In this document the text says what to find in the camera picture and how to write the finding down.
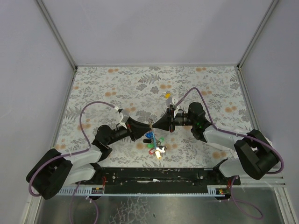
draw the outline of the black mount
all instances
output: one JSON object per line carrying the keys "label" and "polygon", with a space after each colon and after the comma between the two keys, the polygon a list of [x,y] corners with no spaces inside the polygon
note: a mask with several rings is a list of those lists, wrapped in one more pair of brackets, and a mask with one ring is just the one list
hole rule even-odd
{"label": "black mount", "polygon": [[174,116],[174,112],[174,106],[167,108],[166,113],[160,120],[154,123],[153,128],[173,132],[175,126],[192,126],[191,132],[193,136],[197,140],[206,142],[203,132],[212,124],[206,119],[206,112],[201,103],[191,103],[188,107],[188,113],[178,112],[177,115]]}
{"label": "black mount", "polygon": [[[33,169],[26,176],[26,181],[30,182],[31,177],[45,162],[50,159],[60,156],[61,153],[56,149],[50,149],[40,159],[40,161],[33,167]],[[66,177],[68,176],[72,163],[65,158],[57,159],[42,169],[34,179],[32,186],[37,190],[44,199],[50,199],[55,196],[62,188]]]}
{"label": "black mount", "polygon": [[[270,145],[258,130],[253,129],[247,135]],[[256,141],[243,138],[242,140],[238,140],[234,146],[243,169],[253,179],[261,179],[279,162],[279,158],[268,147]]]}
{"label": "black mount", "polygon": [[108,145],[128,136],[130,136],[132,141],[135,141],[141,138],[146,132],[150,131],[149,125],[133,120],[130,117],[125,125],[127,128],[117,126],[113,130],[108,125],[102,125],[98,128],[98,132],[95,135],[95,139],[92,144],[98,147],[102,152],[102,156],[99,161],[106,159],[112,152],[112,148],[108,147]]}
{"label": "black mount", "polygon": [[105,194],[192,194],[208,193],[208,185],[227,185],[226,178],[214,168],[113,168],[93,165],[95,175],[87,185],[102,185],[105,177]]}

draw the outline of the green object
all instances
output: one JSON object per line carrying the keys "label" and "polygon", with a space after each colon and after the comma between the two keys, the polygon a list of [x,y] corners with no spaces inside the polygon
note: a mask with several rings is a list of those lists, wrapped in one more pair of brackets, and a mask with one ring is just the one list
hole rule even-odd
{"label": "green object", "polygon": [[[157,142],[157,146],[160,145],[162,142],[164,141],[164,138],[161,137],[159,138],[158,142]],[[154,143],[149,143],[148,144],[148,148],[154,148],[155,147],[155,144]]]}
{"label": "green object", "polygon": [[[198,125],[200,125],[200,123],[197,123],[196,125],[198,126]],[[201,126],[199,128],[201,128]]]}

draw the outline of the blue object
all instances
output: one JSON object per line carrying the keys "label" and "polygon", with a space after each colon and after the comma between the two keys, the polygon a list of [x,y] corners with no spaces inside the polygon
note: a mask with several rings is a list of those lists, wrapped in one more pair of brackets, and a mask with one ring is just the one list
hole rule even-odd
{"label": "blue object", "polygon": [[154,139],[154,146],[156,148],[157,147],[157,143],[156,143],[156,137],[155,137],[154,129],[152,131],[152,134],[153,134],[153,139]]}
{"label": "blue object", "polygon": [[153,132],[146,133],[145,137],[147,137],[148,139],[152,139],[153,138]]}

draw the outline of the table surface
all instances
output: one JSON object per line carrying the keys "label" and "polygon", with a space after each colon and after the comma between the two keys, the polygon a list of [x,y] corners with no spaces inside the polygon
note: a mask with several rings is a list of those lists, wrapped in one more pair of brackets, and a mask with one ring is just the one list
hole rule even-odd
{"label": "table surface", "polygon": [[[222,125],[250,130],[239,81],[233,66],[225,67],[79,67],[64,112],[57,150],[86,149],[79,128],[82,108],[92,101],[105,101],[123,108],[130,116],[147,123],[157,121],[165,113],[165,92],[180,99],[190,88],[198,87],[205,98],[213,120]],[[187,111],[191,102],[201,102],[192,91],[180,105]],[[92,141],[100,125],[115,128],[116,111],[106,105],[89,106],[83,115],[83,127]],[[176,127],[174,133],[155,129],[157,138],[164,137],[167,151],[158,160],[149,155],[144,138],[132,142],[120,140],[110,147],[113,152],[100,162],[104,167],[213,167],[224,158],[237,157],[227,148],[217,149],[194,139],[191,127]]]}

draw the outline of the metal frame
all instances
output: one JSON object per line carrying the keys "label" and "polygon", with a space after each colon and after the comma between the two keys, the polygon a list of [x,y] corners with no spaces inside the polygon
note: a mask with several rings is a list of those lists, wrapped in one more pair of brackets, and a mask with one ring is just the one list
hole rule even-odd
{"label": "metal frame", "polygon": [[277,4],[279,3],[279,1],[280,0],[272,0],[272,2],[269,5],[265,15],[262,18],[262,21],[258,25],[258,27],[256,29],[256,32],[254,33],[251,41],[249,42],[248,47],[246,48],[242,58],[240,59],[240,61],[238,63],[238,68],[241,68],[244,65],[249,53],[251,52],[252,48],[254,47],[258,37],[260,36],[262,30],[264,29],[265,25],[267,24],[268,19],[272,15],[272,13],[273,13],[274,9],[276,8]]}
{"label": "metal frame", "polygon": [[[77,189],[76,195],[77,196],[103,196],[103,193],[94,193],[93,192],[93,188],[102,188],[103,185],[99,185],[99,186],[81,186]],[[61,188],[61,190],[57,193],[58,196],[72,196],[74,193],[76,186],[69,186],[69,187],[63,187]],[[207,193],[197,193],[197,194],[143,194],[142,196],[144,197],[159,197],[159,196],[166,196],[166,197],[225,197],[225,195],[219,195],[216,192],[216,188],[215,187],[206,187],[207,189]],[[128,196],[140,196],[140,194],[105,194],[105,196],[124,196],[124,197],[128,197]]]}
{"label": "metal frame", "polygon": [[73,57],[71,56],[69,50],[67,49],[59,31],[57,30],[57,27],[55,25],[55,23],[53,22],[49,11],[47,10],[47,7],[45,6],[43,0],[35,0],[37,6],[39,7],[41,13],[43,14],[50,30],[52,31],[55,39],[57,40],[58,45],[60,46],[63,54],[65,55],[67,61],[69,62],[70,66],[75,70],[77,68],[77,65],[73,59]]}
{"label": "metal frame", "polygon": [[185,67],[217,67],[217,66],[237,66],[237,64],[107,64],[107,65],[98,65],[98,64],[86,64],[78,65],[80,67],[149,67],[149,66],[185,66]]}
{"label": "metal frame", "polygon": [[[62,107],[62,110],[61,110],[61,113],[60,113],[60,116],[58,119],[58,124],[57,124],[56,130],[55,130],[55,133],[54,133],[53,141],[51,143],[51,146],[53,146],[56,143],[58,133],[59,133],[59,130],[60,130],[60,127],[62,124],[65,108],[67,106],[67,103],[69,100],[69,95],[71,93],[73,82],[75,80],[77,65],[76,65],[76,62],[74,61],[73,57],[71,56],[69,50],[67,49],[65,42],[63,41],[58,29],[56,28],[56,25],[53,22],[50,14],[49,14],[49,11],[47,10],[43,0],[35,0],[35,2],[37,4],[37,6],[39,7],[41,13],[43,14],[49,28],[51,29],[55,39],[57,40],[57,43],[60,46],[62,52],[64,53],[68,63],[74,69],[70,84],[68,86],[67,94],[64,99],[64,104],[63,104],[63,107]],[[253,49],[257,39],[259,38],[263,28],[265,27],[268,19],[270,18],[272,12],[274,11],[274,9],[278,3],[279,3],[279,0],[273,0],[271,2],[271,4],[269,5],[262,21],[260,22],[254,36],[252,37],[248,47],[246,48],[246,51],[244,52],[241,60],[239,61],[239,63],[237,65],[236,64],[182,64],[182,65],[176,64],[176,66],[234,66],[235,71],[237,73],[237,77],[239,79],[240,88],[241,88],[241,91],[244,96],[245,105],[249,111],[252,127],[256,128],[256,129],[260,129],[260,126],[257,121],[256,113],[255,113],[254,108],[251,103],[251,99],[250,99],[250,96],[248,93],[247,86],[245,84],[245,80],[243,78],[241,68],[244,65],[248,55],[250,54],[251,50]],[[98,66],[98,65],[88,64],[88,65],[81,65],[81,66],[82,67],[93,67],[93,66]],[[148,64],[147,65],[137,64],[137,65],[129,65],[129,66],[149,66],[149,65]],[[293,214],[295,214],[294,209],[293,209],[292,205],[290,204],[290,198],[289,198],[289,195],[288,195],[288,192],[287,192],[287,189],[285,186],[285,182],[284,182],[281,174],[271,175],[271,176],[265,175],[262,178],[262,182],[253,180],[252,178],[250,178],[247,175],[240,176],[240,179],[241,179],[242,184],[240,186],[235,186],[235,187],[246,187],[246,188],[247,187],[271,187],[271,188],[274,188],[275,193],[277,195],[278,204],[279,204],[281,212],[283,214],[285,223],[296,223],[296,224],[298,223],[296,216],[293,215]],[[43,203],[42,198],[40,198],[40,197],[36,198],[36,197],[29,196],[26,206],[24,208],[21,223],[22,224],[35,223],[36,216],[40,210],[40,207],[41,207],[40,205],[42,203]]]}

